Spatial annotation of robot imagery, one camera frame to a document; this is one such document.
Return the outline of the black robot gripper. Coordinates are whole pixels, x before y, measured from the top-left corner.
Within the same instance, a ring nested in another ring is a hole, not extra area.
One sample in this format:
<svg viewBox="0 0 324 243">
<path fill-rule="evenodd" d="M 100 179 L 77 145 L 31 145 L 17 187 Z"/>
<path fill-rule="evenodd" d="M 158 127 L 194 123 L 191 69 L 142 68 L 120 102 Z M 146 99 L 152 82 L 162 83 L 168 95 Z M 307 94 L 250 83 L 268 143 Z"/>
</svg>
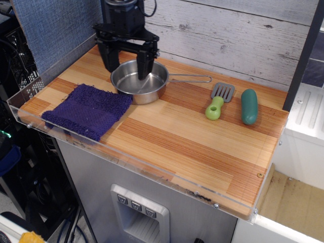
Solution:
<svg viewBox="0 0 324 243">
<path fill-rule="evenodd" d="M 152 71 L 154 58 L 158 56 L 159 37 L 145 28 L 145 19 L 152 17 L 145 12 L 144 1 L 101 1 L 103 23 L 94 24 L 97 46 L 105 68 L 115 71 L 119 63 L 119 51 L 137 53 L 139 80 Z"/>
</svg>

